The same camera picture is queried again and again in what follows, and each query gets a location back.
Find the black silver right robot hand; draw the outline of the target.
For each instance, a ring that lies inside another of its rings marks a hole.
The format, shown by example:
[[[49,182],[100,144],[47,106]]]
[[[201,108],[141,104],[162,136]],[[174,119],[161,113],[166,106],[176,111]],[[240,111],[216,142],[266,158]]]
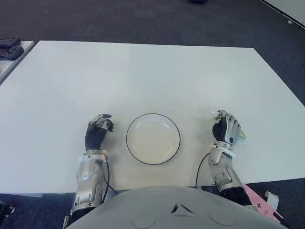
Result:
[[[214,138],[218,142],[224,142],[231,146],[235,145],[241,131],[237,119],[225,110],[219,110],[218,117],[218,122],[212,128]]]

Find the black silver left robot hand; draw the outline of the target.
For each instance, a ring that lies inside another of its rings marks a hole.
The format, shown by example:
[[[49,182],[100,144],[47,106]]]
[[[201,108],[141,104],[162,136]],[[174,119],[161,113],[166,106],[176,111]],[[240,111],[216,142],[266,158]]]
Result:
[[[106,133],[112,132],[114,129],[114,124],[110,120],[111,117],[110,114],[98,114],[88,123],[85,134],[86,151],[100,150]]]

